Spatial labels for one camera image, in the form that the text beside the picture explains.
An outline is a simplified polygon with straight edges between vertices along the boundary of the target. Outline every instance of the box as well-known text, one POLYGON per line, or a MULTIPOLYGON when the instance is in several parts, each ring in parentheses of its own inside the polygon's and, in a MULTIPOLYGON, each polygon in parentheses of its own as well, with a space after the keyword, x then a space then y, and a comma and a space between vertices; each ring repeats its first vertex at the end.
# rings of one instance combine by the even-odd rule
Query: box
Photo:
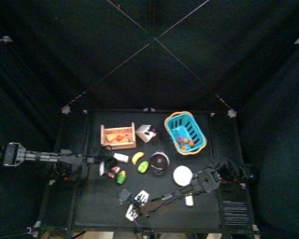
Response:
POLYGON ((151 125, 143 124, 137 130, 138 137, 149 143, 154 136, 157 136, 157 132, 151 131, 151 125))
POLYGON ((113 149, 137 147, 135 123, 131 127, 109 128, 102 125, 102 145, 111 146, 113 149))

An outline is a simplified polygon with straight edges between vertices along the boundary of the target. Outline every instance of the green toy vegetable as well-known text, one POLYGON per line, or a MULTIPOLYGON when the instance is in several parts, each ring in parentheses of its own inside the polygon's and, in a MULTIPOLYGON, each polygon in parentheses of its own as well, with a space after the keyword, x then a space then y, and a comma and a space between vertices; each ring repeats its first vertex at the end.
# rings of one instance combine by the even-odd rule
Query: green toy vegetable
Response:
POLYGON ((121 171, 119 174, 118 174, 118 177, 117 177, 117 182, 119 184, 123 184, 125 180, 126 180, 126 171, 121 171))
POLYGON ((145 161, 145 162, 141 164, 141 166, 139 166, 139 172, 141 172, 141 173, 145 173, 145 172, 146 172, 146 170, 147 170, 147 168, 149 168, 149 165, 150 165, 149 161, 145 161))

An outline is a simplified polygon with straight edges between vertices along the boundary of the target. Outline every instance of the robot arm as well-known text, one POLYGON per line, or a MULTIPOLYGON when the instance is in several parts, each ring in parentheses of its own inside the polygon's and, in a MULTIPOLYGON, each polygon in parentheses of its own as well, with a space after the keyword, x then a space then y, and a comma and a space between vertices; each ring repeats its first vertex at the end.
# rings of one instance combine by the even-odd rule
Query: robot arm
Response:
POLYGON ((8 143, 0 148, 0 168, 18 167, 26 162, 50 163, 54 165, 54 171, 59 176, 71 181, 79 178, 83 180, 89 177, 91 164, 103 162, 109 168, 118 164, 118 160, 107 147, 102 147, 98 153, 90 157, 83 154, 74 154, 69 149, 62 149, 62 153, 38 152, 27 150, 20 143, 8 143))
POLYGON ((135 204, 135 212, 142 217, 157 214, 170 204, 185 198, 189 194, 200 195, 218 190, 222 183, 242 183, 254 180, 250 165, 237 164, 232 161, 210 163, 209 166, 194 173, 194 177, 188 186, 165 194, 147 204, 135 204))

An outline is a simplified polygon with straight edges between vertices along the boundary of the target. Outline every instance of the yellow toy banana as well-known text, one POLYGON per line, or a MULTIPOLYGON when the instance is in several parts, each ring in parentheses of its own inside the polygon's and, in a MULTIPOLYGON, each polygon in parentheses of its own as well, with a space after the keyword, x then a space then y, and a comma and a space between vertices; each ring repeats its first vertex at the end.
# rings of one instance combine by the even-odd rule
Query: yellow toy banana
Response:
POLYGON ((139 159, 145 156, 143 152, 138 152, 133 158, 133 163, 137 164, 139 159))

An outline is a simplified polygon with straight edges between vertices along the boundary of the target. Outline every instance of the white object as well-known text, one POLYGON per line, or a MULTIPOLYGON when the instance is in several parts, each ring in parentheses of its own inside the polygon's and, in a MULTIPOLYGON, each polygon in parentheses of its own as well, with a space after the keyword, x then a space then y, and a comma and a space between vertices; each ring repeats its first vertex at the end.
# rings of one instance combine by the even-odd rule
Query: white object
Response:
POLYGON ((121 153, 115 153, 114 157, 118 159, 118 161, 129 163, 129 156, 121 153))
POLYGON ((233 109, 230 109, 228 115, 230 116, 230 118, 236 118, 237 112, 233 109))
POLYGON ((101 176, 105 175, 105 162, 101 163, 101 176))
POLYGON ((57 180, 50 180, 50 181, 49 181, 49 185, 54 185, 55 182, 57 182, 57 180))
MULTIPOLYGON (((193 176, 194 176, 194 173, 193 173, 192 169, 184 165, 181 165, 174 172, 176 182, 181 186, 186 186, 192 183, 193 176)), ((194 205, 194 196, 193 195, 186 196, 185 202, 189 206, 193 206, 194 205)))
POLYGON ((221 233, 209 233, 208 239, 222 239, 221 233))
POLYGON ((137 130, 138 137, 147 143, 153 137, 157 136, 157 133, 150 131, 151 125, 143 124, 137 130))
POLYGON ((67 114, 70 114, 70 112, 71 112, 71 107, 69 106, 69 105, 66 105, 63 108, 62 108, 62 111, 63 111, 63 113, 67 115, 67 114))
MULTIPOLYGON (((141 193, 137 195, 135 200, 142 202, 142 205, 145 205, 147 203, 149 197, 150 194, 145 190, 142 190, 141 193)), ((129 218, 129 220, 134 221, 138 216, 139 215, 134 211, 134 205, 131 204, 126 212, 126 217, 129 218)))

